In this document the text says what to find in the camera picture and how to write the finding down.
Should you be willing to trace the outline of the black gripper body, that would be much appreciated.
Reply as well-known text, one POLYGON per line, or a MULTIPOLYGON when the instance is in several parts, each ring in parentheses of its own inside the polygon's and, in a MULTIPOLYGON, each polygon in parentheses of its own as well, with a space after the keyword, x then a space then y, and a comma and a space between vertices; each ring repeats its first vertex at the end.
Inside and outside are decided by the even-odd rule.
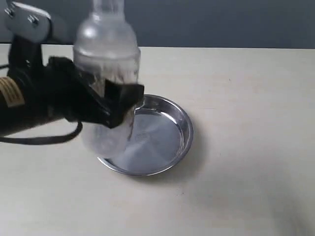
POLYGON ((11 43, 7 75, 0 79, 0 135, 6 137, 63 119, 74 98, 75 66, 71 59, 50 56, 20 36, 11 43))

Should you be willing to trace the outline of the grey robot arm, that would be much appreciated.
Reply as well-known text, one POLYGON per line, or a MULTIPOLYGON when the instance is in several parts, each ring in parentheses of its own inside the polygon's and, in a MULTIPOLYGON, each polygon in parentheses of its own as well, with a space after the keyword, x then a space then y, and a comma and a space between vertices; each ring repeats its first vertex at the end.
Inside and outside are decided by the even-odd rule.
POLYGON ((5 9, 13 33, 7 75, 0 79, 0 140, 50 145, 75 138, 84 123, 130 137, 140 49, 122 0, 96 0, 78 29, 73 58, 42 60, 42 44, 64 40, 64 23, 47 11, 13 1, 5 9))

